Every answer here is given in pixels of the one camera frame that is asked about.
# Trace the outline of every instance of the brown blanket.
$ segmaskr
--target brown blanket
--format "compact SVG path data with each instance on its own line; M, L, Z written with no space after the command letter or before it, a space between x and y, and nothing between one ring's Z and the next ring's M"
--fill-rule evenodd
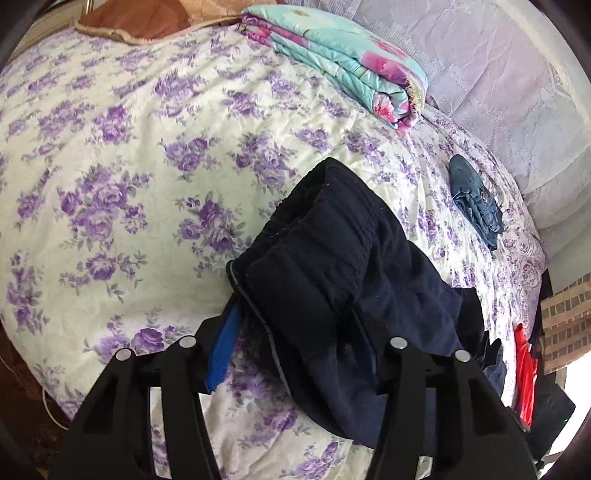
M76 29L142 45L185 33L187 29L238 22L246 7L274 3L275 0L108 0L83 15Z

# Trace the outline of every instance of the denim fabric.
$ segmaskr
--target denim fabric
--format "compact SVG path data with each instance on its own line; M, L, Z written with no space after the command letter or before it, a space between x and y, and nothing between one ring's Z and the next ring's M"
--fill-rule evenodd
M502 212L482 183L478 172L461 155L449 162L453 201L474 226L490 250L496 250L503 233Z

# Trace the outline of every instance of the black plastic bracket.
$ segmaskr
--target black plastic bracket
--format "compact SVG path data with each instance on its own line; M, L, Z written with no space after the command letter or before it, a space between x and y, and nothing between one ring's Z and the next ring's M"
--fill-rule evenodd
M151 444L150 388L161 387L168 463L173 480L221 480L199 393L208 394L210 354L223 315L167 350L136 356L121 349L76 414L50 480L157 480ZM388 394L378 447L366 479L414 480L424 439L426 388L437 391L434 480L535 480L536 470L509 411L467 352L452 358L389 338L379 322L355 329L373 352L367 369Z

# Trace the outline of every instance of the wooden floor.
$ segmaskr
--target wooden floor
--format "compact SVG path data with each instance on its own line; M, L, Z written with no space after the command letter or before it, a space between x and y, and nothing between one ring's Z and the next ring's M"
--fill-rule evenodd
M1 327L0 356L20 379L19 382L17 376L0 362L0 418L33 465L48 469L59 451L65 430L47 415L41 401L41 387L32 377L27 377L30 375L27 367L17 357ZM50 398L48 406L54 417L67 424L67 419Z

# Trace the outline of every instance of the bed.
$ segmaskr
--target bed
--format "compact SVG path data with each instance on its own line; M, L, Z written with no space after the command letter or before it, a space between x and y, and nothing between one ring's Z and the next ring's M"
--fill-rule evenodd
M147 47L67 30L4 68L0 99L2 324L70 417L117 349L162 350L222 311L227 260L327 156L386 201L444 280L476 287L512 404L513 329L533 323L546 257L508 169L442 111L426 106L399 135L233 26ZM503 211L496 252L449 194L455 153ZM167 476L158 391L152 406ZM371 459L293 404L248 335L204 415L223 478L360 478Z

